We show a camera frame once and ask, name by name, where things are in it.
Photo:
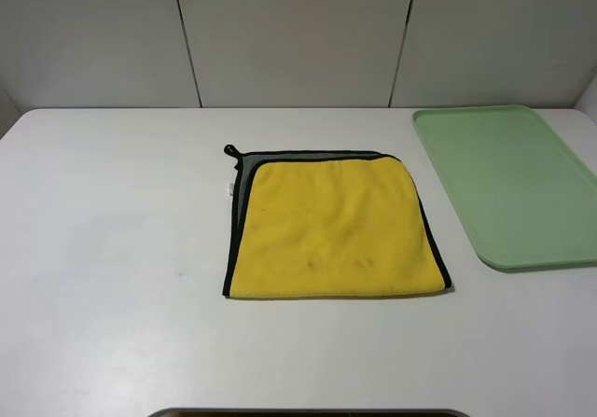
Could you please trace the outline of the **green plastic tray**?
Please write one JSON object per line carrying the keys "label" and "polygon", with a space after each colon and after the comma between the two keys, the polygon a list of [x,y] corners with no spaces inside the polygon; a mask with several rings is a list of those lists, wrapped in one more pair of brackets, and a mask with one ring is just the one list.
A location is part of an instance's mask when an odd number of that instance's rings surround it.
{"label": "green plastic tray", "polygon": [[422,109],[412,121],[485,264],[595,264],[596,175],[538,113],[518,105]]}

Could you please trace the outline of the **yellow towel with black trim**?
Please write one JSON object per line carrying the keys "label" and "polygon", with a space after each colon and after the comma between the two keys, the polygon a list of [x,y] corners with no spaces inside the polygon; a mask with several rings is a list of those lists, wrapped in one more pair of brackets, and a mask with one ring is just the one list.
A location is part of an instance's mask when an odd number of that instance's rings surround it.
{"label": "yellow towel with black trim", "polygon": [[435,296],[452,281],[406,165],[376,151],[241,152],[229,299]]}

